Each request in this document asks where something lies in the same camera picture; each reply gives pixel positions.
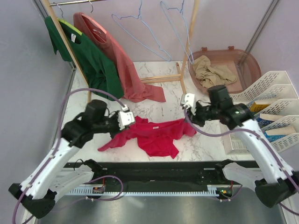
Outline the magenta t shirt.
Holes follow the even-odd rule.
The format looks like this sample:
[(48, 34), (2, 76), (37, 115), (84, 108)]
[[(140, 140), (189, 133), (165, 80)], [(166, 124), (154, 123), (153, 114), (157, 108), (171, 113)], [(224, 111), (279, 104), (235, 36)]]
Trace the magenta t shirt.
[(117, 134), (107, 144), (98, 148), (98, 151), (103, 152), (110, 148), (122, 147), (128, 140), (137, 139), (138, 147), (148, 156), (170, 156), (174, 159), (179, 150), (174, 146), (173, 141), (181, 139), (183, 135), (193, 137), (195, 134), (195, 129), (184, 119), (154, 123), (136, 116), (135, 124)]

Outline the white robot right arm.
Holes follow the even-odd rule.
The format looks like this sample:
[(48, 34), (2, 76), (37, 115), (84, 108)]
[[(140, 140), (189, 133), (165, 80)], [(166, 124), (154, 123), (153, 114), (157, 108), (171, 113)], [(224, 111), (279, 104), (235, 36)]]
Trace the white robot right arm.
[[(197, 132), (208, 137), (235, 134), (260, 168), (260, 172), (257, 172), (232, 160), (225, 160), (216, 165), (215, 180), (221, 184), (234, 181), (251, 189), (268, 208), (298, 193), (299, 173), (275, 151), (249, 108), (243, 103), (234, 104), (224, 85), (209, 88), (208, 96), (210, 103), (206, 106), (202, 106), (194, 94), (187, 93), (182, 96), (181, 106), (185, 120)], [(200, 130), (206, 121), (211, 120), (220, 121), (229, 131), (210, 134)]]

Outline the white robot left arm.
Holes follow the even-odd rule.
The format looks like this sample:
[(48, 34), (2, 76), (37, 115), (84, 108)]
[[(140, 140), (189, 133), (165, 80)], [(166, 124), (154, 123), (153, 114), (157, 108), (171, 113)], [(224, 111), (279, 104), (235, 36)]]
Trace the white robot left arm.
[(57, 177), (85, 143), (97, 133), (109, 133), (113, 138), (135, 123), (130, 109), (124, 105), (111, 116), (105, 115), (107, 103), (92, 100), (85, 111), (67, 122), (49, 151), (35, 171), (22, 183), (13, 183), (8, 191), (18, 204), (35, 218), (43, 218), (54, 208), (56, 202), (84, 183), (99, 183), (102, 180), (102, 166), (89, 159), (63, 178)]

